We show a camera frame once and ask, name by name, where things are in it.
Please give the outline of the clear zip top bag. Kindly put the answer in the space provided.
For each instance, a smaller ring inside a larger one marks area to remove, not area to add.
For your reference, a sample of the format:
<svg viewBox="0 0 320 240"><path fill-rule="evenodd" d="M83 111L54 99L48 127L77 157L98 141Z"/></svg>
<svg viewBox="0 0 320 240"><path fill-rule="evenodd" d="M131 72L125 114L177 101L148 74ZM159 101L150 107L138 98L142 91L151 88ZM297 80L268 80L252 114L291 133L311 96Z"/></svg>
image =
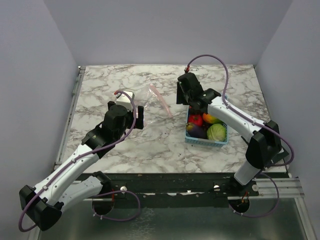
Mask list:
<svg viewBox="0 0 320 240"><path fill-rule="evenodd" d="M145 126L155 125L173 117L167 102L152 84L138 90L135 93L134 102L144 108L143 123Z"/></svg>

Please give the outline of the green orange mango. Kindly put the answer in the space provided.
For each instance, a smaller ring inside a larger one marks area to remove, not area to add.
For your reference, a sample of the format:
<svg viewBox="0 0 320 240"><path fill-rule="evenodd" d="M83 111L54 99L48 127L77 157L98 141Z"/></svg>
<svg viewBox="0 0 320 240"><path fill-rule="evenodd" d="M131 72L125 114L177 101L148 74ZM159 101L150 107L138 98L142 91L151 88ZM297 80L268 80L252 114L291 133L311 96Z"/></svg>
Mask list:
<svg viewBox="0 0 320 240"><path fill-rule="evenodd" d="M212 116L210 114L207 114L207 113L203 113L202 114L202 119L204 122L208 123L208 124L221 124L222 121L220 119L218 119L217 117L215 116Z"/></svg>

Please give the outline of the round purple eggplant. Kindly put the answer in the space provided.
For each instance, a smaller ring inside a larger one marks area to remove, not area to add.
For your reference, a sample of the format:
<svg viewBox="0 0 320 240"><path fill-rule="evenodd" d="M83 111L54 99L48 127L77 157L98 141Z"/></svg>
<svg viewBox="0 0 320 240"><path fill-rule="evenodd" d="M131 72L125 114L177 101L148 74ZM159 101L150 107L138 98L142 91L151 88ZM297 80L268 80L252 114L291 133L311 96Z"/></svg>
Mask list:
<svg viewBox="0 0 320 240"><path fill-rule="evenodd" d="M188 135L192 138L200 138L200 139L207 138L206 131L201 126L198 126L193 122L188 122L185 126L185 130L188 133Z"/></svg>

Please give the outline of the green cabbage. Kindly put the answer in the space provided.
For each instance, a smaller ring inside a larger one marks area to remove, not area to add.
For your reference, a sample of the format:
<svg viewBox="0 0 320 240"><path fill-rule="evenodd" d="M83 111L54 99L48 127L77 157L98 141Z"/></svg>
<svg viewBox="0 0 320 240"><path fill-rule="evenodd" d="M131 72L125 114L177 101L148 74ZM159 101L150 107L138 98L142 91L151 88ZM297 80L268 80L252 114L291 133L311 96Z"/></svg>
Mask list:
<svg viewBox="0 0 320 240"><path fill-rule="evenodd" d="M207 129L206 134L208 140L224 142L226 140L227 130L222 124L216 123Z"/></svg>

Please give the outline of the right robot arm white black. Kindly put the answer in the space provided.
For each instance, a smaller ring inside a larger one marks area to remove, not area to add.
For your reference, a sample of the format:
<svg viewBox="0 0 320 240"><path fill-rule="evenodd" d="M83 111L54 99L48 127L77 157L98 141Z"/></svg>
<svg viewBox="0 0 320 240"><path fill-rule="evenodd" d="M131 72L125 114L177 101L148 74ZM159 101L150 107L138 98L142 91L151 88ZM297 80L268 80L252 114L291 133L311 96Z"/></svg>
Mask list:
<svg viewBox="0 0 320 240"><path fill-rule="evenodd" d="M203 90L195 74L189 72L177 78L176 103L209 114L236 130L248 143L246 161L237 170L229 189L240 196L248 183L282 151L279 126L274 121L263 122L230 104L219 92Z"/></svg>

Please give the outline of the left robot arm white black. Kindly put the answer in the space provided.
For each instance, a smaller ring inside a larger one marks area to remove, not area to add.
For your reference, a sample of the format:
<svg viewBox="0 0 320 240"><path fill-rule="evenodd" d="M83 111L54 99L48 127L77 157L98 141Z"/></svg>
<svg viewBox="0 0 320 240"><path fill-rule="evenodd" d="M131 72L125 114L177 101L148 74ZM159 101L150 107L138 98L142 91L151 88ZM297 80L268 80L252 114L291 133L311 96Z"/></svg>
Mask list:
<svg viewBox="0 0 320 240"><path fill-rule="evenodd" d="M63 212L84 199L107 195L113 198L118 193L125 193L126 189L117 189L101 171L92 173L80 183L74 184L74 181L133 129L143 127L143 106L125 107L122 103L109 101L103 122L85 135L67 161L35 186L25 185L20 189L22 214L34 222L34 227L46 231L58 222Z"/></svg>

